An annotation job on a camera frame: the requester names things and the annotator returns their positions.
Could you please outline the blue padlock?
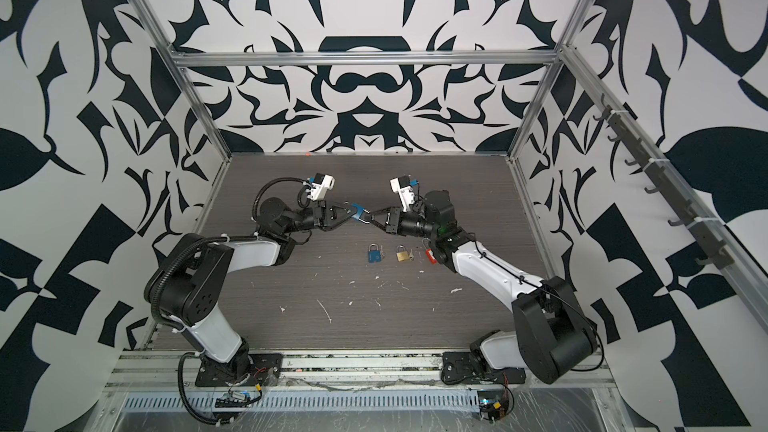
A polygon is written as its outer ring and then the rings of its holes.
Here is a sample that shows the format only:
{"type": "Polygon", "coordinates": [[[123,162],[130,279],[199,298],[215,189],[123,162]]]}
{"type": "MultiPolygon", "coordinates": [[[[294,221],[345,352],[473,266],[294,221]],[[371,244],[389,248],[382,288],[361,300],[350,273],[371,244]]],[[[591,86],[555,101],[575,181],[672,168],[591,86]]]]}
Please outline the blue padlock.
{"type": "Polygon", "coordinates": [[[368,247],[367,260],[369,263],[379,263],[383,259],[383,254],[379,244],[372,243],[368,247]]]}
{"type": "Polygon", "coordinates": [[[350,207],[354,210],[354,214],[352,216],[353,219],[365,224],[369,224],[371,222],[372,213],[369,210],[357,203],[352,203],[350,207]]]}

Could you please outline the brass padlock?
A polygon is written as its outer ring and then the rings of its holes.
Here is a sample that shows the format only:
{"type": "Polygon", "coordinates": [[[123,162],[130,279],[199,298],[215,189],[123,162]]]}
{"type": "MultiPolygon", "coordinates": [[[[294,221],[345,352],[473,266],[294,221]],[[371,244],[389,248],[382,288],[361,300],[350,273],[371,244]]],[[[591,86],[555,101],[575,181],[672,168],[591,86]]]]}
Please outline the brass padlock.
{"type": "Polygon", "coordinates": [[[414,260],[413,250],[405,245],[399,244],[395,251],[398,262],[410,262],[414,260]]]}

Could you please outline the red safety padlock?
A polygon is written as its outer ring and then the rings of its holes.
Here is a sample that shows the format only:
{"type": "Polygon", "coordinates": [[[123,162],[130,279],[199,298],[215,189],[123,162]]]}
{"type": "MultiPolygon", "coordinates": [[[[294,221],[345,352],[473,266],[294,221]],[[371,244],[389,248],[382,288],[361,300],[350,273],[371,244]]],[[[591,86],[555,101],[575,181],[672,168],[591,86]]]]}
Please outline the red safety padlock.
{"type": "Polygon", "coordinates": [[[425,254],[426,254],[426,257],[427,257],[428,261],[429,261],[429,262],[430,262],[432,265],[435,265],[435,264],[437,264],[437,263],[438,263],[438,260],[437,260],[437,258],[435,257],[435,255],[434,255],[434,252],[433,252],[433,250],[432,250],[431,248],[426,248],[426,249],[425,249],[425,254]]]}

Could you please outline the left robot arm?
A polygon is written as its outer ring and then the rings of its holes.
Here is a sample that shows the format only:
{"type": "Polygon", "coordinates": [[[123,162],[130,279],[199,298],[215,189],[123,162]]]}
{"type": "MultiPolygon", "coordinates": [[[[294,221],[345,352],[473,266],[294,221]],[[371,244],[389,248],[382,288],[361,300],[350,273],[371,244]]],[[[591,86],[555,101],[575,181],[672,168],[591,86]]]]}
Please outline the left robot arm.
{"type": "Polygon", "coordinates": [[[349,206],[327,201],[326,195],[335,185],[331,175],[296,178],[300,188],[294,208],[278,197],[266,195],[282,181],[273,179],[258,191],[251,207],[251,219],[256,225],[253,233],[184,235],[144,290],[154,321],[181,334],[193,348],[179,359],[177,387],[185,410],[205,425],[230,424],[235,416],[226,413],[226,408],[248,407],[262,398],[260,394],[237,397],[228,393],[218,400],[214,412],[203,414],[186,394],[184,367],[190,358],[199,359],[204,372],[217,385],[239,386],[258,372],[247,340],[232,328],[219,306],[227,277],[249,268],[282,265],[299,244],[294,234],[310,236],[315,230],[331,231],[355,214],[349,206]]]}

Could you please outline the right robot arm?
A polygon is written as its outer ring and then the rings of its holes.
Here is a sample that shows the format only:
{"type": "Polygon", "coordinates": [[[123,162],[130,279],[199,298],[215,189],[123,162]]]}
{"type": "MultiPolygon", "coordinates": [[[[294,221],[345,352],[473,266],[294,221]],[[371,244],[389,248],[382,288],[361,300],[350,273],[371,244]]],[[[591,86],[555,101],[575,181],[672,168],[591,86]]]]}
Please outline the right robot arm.
{"type": "Polygon", "coordinates": [[[466,278],[501,302],[513,316],[514,330],[494,331],[470,346],[476,374],[489,376],[526,369],[552,384],[568,372],[591,372],[579,365],[604,354],[595,325],[563,279],[544,279],[506,262],[461,227],[445,190],[431,191],[408,206],[361,214],[387,234],[426,239],[437,263],[466,278]]]}

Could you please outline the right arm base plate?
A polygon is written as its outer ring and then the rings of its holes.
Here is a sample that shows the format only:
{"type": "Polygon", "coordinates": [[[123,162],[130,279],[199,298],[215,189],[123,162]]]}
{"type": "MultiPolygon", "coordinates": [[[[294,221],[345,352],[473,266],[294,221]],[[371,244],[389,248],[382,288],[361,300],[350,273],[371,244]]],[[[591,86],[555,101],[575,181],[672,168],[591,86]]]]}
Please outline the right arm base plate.
{"type": "Polygon", "coordinates": [[[446,385],[521,385],[526,382],[526,378],[523,368],[491,369],[474,352],[453,351],[442,354],[440,380],[446,385]]]}

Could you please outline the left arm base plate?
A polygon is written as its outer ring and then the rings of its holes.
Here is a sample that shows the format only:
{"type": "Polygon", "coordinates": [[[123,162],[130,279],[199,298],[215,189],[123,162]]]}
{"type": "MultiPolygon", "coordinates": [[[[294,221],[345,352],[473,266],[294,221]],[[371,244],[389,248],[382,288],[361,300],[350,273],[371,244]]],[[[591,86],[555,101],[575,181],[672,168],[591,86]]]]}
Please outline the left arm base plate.
{"type": "Polygon", "coordinates": [[[235,356],[228,363],[203,357],[195,385],[197,387],[271,386],[281,375],[284,356],[280,353],[250,353],[235,356]]]}

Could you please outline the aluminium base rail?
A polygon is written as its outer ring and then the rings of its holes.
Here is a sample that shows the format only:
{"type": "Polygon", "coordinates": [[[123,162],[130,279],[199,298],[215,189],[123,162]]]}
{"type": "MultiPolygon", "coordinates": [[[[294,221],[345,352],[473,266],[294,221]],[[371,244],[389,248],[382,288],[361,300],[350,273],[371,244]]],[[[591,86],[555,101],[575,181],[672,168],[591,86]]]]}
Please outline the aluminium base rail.
{"type": "MultiPolygon", "coordinates": [[[[270,387],[352,390],[404,386],[442,387],[440,349],[284,350],[279,364],[256,350],[253,381],[270,387]]],[[[124,352],[113,368],[108,389],[168,390],[176,385],[178,350],[124,352]]]]}

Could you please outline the wall hook rail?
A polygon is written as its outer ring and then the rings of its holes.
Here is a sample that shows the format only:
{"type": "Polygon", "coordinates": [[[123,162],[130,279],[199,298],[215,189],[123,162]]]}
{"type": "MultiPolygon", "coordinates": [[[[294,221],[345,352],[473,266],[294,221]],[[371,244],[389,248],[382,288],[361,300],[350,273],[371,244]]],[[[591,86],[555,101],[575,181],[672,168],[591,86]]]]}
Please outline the wall hook rail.
{"type": "Polygon", "coordinates": [[[668,224],[685,228],[702,249],[705,258],[697,262],[703,266],[713,265],[720,270],[733,265],[735,260],[720,219],[700,203],[692,187],[632,114],[605,105],[597,118],[605,121],[613,130],[614,135],[609,140],[622,144],[631,155],[625,164],[638,168],[651,181],[652,186],[646,188],[645,192],[660,194],[674,212],[675,217],[668,224]]]}

